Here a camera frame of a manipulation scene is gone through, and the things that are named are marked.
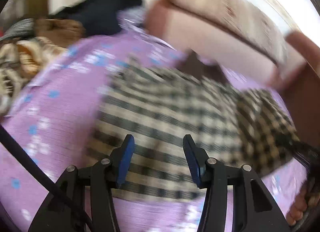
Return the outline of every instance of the purple bedsheet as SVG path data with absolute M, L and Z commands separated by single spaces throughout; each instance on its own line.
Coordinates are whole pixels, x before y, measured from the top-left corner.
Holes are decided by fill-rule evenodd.
M 183 53 L 153 40 L 133 30 L 83 39 L 24 88 L 4 127 L 53 181 L 70 164 L 84 166 L 82 156 L 95 112 L 108 92 L 106 73 L 118 70 L 130 54 L 137 55 L 146 67 L 170 67 L 183 58 Z M 238 88 L 257 86 L 224 71 Z M 27 231 L 47 191 L 3 147 L 0 161 L 0 201 L 14 223 Z M 292 160 L 263 181 L 286 213 L 305 177 L 303 166 Z M 145 203 L 114 199 L 114 203 L 122 232 L 187 232 L 196 231 L 203 200 Z M 225 231 L 231 231 L 232 202 L 230 191 Z

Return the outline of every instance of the black cable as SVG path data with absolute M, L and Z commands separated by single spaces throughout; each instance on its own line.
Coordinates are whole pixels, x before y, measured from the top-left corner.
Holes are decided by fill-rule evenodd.
M 43 171 L 34 163 L 29 155 L 21 148 L 21 146 L 13 139 L 13 137 L 0 125 L 0 143 L 12 154 L 14 158 L 52 195 L 60 199 L 73 211 L 79 213 L 88 225 L 91 232 L 93 224 L 87 213 L 77 206 L 60 188 L 44 174 Z

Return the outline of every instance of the metal screw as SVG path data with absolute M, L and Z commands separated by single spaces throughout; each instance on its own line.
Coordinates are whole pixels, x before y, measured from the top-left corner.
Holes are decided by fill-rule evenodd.
M 245 165 L 243 166 L 243 169 L 244 169 L 245 171 L 251 171 L 251 166 L 245 164 Z
M 110 161 L 109 158 L 104 158 L 104 159 L 101 160 L 101 163 L 102 163 L 103 165 L 109 164 L 110 162 L 111 162 L 111 161 Z
M 67 171 L 71 172 L 71 171 L 74 171 L 75 170 L 75 166 L 74 165 L 69 165 L 67 167 Z
M 215 158 L 209 158 L 207 160 L 208 164 L 216 164 L 217 163 L 217 160 Z

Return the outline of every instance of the patterned blanket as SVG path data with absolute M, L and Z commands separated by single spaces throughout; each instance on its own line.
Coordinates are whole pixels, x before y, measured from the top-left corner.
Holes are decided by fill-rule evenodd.
M 274 135 L 298 139 L 266 90 L 240 92 L 178 70 L 143 68 L 136 61 L 115 76 L 87 155 L 109 155 L 128 133 L 135 138 L 135 152 L 125 184 L 113 191 L 127 200 L 186 201 L 204 193 L 190 176 L 182 149 L 185 134 L 209 157 L 230 166 L 250 164 L 261 176 L 292 158 L 276 146 Z

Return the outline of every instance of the mattress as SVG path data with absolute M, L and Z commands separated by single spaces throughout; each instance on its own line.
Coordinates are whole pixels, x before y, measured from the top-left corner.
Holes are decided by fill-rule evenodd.
M 125 65 L 132 54 L 145 67 L 173 67 L 185 58 L 182 52 L 143 31 L 93 36 L 70 47 L 69 52 L 38 74 L 13 104 L 3 123 L 5 129 L 54 182 L 68 165 L 85 165 L 86 141 L 99 102 L 108 92 L 110 75 Z M 261 88 L 236 72 L 225 68 L 223 71 L 238 89 Z M 272 93 L 285 110 L 280 96 Z M 0 201 L 13 222 L 25 232 L 48 192 L 3 147 L 0 161 Z M 285 215 L 305 179 L 305 168 L 293 159 L 265 176 L 263 182 Z M 122 232 L 196 231 L 203 202 L 204 198 L 185 203 L 114 199 Z M 229 191 L 226 232 L 232 227 L 232 205 Z

